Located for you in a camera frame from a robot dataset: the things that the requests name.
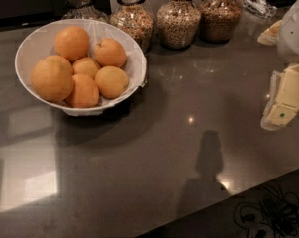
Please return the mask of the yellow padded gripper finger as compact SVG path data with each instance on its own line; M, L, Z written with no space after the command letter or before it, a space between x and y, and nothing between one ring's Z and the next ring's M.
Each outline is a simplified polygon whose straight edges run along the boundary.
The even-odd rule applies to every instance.
M272 24L259 35L257 41L263 45L275 46L277 44L280 25L281 21L277 21L274 24Z
M299 113L299 63L291 63L270 79L269 101L260 125L268 131L286 127Z

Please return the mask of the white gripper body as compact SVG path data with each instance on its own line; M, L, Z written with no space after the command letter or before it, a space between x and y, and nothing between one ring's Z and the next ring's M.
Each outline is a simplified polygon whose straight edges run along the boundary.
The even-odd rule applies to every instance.
M299 62L299 0L296 0L282 18L277 50L287 61Z

